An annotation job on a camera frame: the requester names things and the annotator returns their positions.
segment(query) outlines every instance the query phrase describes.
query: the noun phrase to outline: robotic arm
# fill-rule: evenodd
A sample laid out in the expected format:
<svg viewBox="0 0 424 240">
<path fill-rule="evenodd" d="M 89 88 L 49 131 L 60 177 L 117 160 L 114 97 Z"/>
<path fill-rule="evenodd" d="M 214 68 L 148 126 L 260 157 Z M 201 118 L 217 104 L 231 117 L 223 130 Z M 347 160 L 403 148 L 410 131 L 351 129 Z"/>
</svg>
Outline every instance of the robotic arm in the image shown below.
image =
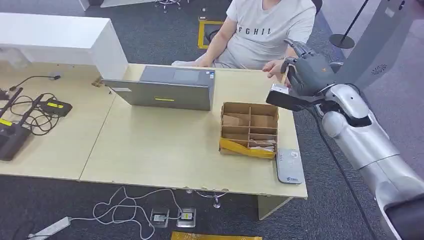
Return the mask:
<svg viewBox="0 0 424 240">
<path fill-rule="evenodd" d="M 381 0 L 349 58 L 337 70 L 302 42 L 286 40 L 298 58 L 288 57 L 289 94 L 274 84 L 266 102 L 292 111 L 319 106 L 322 125 L 363 176 L 381 213 L 383 228 L 397 240 L 424 239 L 424 181 L 400 152 L 362 97 L 349 85 L 366 87 L 395 63 L 415 19 L 415 0 Z"/>
<path fill-rule="evenodd" d="M 336 84 L 325 58 L 304 43 L 286 40 L 299 58 L 281 67 L 292 85 L 289 94 L 273 86 L 266 102 L 292 111 L 319 105 L 322 125 L 363 176 L 377 201 L 383 227 L 398 240 L 424 239 L 424 181 L 402 160 L 362 97 Z"/>
</svg>

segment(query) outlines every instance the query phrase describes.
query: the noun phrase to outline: person's arm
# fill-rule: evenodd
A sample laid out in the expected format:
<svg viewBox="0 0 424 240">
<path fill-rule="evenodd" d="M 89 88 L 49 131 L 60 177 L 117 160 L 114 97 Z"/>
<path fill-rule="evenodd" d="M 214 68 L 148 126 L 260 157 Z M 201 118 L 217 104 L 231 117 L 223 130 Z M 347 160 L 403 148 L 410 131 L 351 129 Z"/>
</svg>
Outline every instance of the person's arm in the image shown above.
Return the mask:
<svg viewBox="0 0 424 240">
<path fill-rule="evenodd" d="M 237 29 L 237 22 L 227 17 L 218 31 L 213 37 L 207 48 L 206 53 L 196 61 L 196 67 L 210 67 L 212 62 L 219 57 L 227 48 L 228 41 L 234 35 Z"/>
<path fill-rule="evenodd" d="M 287 50 L 285 51 L 285 57 L 297 58 L 298 55 L 296 55 L 292 47 L 287 46 Z M 267 64 L 265 64 L 265 66 L 263 66 L 262 71 L 268 72 L 267 76 L 269 79 L 272 78 L 273 76 L 276 76 L 277 79 L 281 81 L 282 75 L 280 71 L 281 71 L 281 66 L 284 63 L 284 60 L 285 58 L 269 61 Z"/>
</svg>

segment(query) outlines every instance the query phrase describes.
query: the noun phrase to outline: black chair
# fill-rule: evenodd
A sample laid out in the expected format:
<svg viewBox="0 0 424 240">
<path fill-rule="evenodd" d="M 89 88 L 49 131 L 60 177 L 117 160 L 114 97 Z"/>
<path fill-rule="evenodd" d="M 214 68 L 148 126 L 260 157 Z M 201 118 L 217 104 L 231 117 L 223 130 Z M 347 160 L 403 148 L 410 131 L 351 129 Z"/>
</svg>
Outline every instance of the black chair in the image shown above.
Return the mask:
<svg viewBox="0 0 424 240">
<path fill-rule="evenodd" d="M 317 15 L 320 11 L 321 11 L 321 8 L 323 7 L 323 0 L 311 0 L 312 2 L 313 2 L 313 4 L 315 5 L 315 8 L 316 8 L 316 14 L 315 15 Z M 212 41 L 212 39 L 214 38 L 214 36 L 215 36 L 215 34 L 217 34 L 219 32 L 219 29 L 218 30 L 215 30 L 215 31 L 213 31 L 213 32 L 211 32 L 211 33 L 206 33 L 205 32 L 205 37 L 206 37 L 206 39 L 207 39 L 207 41 L 209 42 L 209 43 L 211 43 L 211 41 Z"/>
</svg>

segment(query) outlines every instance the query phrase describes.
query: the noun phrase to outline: desk leg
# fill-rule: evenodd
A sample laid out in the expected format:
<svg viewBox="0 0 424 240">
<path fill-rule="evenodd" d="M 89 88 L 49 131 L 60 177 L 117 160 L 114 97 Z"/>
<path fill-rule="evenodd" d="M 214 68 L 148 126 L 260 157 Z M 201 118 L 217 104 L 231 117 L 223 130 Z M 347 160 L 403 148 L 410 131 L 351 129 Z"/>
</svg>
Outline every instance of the desk leg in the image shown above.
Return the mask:
<svg viewBox="0 0 424 240">
<path fill-rule="evenodd" d="M 285 196 L 257 196 L 257 208 L 259 213 L 259 220 L 262 221 L 273 212 L 277 211 L 284 204 L 292 200 L 293 197 Z"/>
</svg>

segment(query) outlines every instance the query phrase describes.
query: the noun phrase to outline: cardboard box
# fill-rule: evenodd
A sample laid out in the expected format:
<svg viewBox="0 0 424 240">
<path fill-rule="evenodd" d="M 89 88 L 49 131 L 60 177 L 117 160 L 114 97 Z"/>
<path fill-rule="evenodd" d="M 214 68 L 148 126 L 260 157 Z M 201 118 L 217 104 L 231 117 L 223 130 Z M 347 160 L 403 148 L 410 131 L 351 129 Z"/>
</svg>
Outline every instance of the cardboard box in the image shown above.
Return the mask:
<svg viewBox="0 0 424 240">
<path fill-rule="evenodd" d="M 277 152 L 278 108 L 268 104 L 224 102 L 221 109 L 222 154 L 273 159 Z"/>
</svg>

